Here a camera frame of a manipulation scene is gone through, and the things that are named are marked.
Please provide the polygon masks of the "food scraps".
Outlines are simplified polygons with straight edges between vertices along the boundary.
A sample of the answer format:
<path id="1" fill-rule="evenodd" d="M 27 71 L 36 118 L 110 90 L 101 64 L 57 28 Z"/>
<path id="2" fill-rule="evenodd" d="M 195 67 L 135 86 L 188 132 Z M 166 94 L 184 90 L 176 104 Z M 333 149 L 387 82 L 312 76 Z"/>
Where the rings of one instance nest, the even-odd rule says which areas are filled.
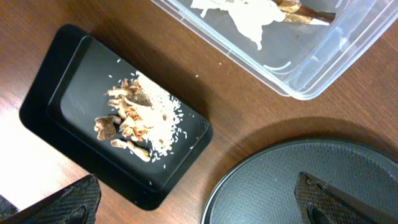
<path id="1" fill-rule="evenodd" d="M 108 106 L 117 112 L 95 118 L 97 140 L 128 149 L 143 162 L 155 162 L 174 152 L 182 129 L 182 102 L 140 71 L 109 89 Z"/>

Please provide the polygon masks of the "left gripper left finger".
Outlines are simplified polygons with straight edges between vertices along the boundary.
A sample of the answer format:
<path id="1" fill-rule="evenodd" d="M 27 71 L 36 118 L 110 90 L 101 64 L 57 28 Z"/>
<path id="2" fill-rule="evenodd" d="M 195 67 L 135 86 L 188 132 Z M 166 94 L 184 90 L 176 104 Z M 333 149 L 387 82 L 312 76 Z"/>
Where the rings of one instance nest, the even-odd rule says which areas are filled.
<path id="1" fill-rule="evenodd" d="M 101 200 L 98 179 L 88 174 L 1 223 L 89 224 L 96 222 Z"/>

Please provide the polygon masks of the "clear plastic waste bin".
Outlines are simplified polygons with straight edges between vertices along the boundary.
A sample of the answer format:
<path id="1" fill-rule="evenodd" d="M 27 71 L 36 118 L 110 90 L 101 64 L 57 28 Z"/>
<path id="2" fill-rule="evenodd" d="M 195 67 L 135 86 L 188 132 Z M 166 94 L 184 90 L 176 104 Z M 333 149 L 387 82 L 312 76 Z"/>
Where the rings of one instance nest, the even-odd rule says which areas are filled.
<path id="1" fill-rule="evenodd" d="M 397 1 L 304 1 L 335 20 L 273 22 L 262 27 L 258 49 L 226 11 L 195 9 L 191 1 L 155 4 L 278 94 L 298 100 L 320 95 L 397 19 Z"/>

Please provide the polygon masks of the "round black tray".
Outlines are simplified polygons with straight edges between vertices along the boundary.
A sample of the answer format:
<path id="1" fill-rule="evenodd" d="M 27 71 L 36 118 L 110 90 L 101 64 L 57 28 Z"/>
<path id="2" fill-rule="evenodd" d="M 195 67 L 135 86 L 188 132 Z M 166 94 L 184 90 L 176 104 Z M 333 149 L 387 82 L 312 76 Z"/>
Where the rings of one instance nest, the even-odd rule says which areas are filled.
<path id="1" fill-rule="evenodd" d="M 202 223 L 301 223 L 295 198 L 306 172 L 360 202 L 397 218 L 397 162 L 348 141 L 291 141 L 259 151 L 218 182 Z"/>

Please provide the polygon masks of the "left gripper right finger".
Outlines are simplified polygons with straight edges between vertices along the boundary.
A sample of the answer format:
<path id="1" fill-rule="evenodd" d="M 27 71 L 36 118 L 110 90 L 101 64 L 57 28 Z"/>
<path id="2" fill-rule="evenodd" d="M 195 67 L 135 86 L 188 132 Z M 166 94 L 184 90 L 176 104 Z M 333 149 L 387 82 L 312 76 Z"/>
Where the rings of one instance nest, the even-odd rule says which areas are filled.
<path id="1" fill-rule="evenodd" d="M 299 173 L 294 195 L 304 223 L 397 223 L 396 217 L 365 204 L 307 172 Z"/>

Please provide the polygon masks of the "gold foil wrapper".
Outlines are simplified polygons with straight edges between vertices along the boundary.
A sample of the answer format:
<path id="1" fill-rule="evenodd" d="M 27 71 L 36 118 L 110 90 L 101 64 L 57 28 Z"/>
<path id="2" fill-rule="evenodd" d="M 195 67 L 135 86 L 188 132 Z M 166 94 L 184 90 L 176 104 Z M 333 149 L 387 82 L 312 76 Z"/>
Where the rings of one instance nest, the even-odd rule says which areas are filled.
<path id="1" fill-rule="evenodd" d="M 285 14 L 284 22 L 328 26 L 335 20 L 335 13 L 315 11 L 304 6 L 300 0 L 274 0 L 274 2 Z"/>

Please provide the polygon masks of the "black rectangular tray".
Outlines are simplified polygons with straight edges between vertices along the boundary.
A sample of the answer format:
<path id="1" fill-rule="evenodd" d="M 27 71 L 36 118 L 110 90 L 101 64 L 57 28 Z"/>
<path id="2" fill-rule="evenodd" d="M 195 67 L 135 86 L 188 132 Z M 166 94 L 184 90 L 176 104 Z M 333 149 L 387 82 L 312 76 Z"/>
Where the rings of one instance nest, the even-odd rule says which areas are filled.
<path id="1" fill-rule="evenodd" d="M 164 201 L 213 137 L 204 116 L 70 24 L 55 34 L 19 117 L 143 210 Z"/>

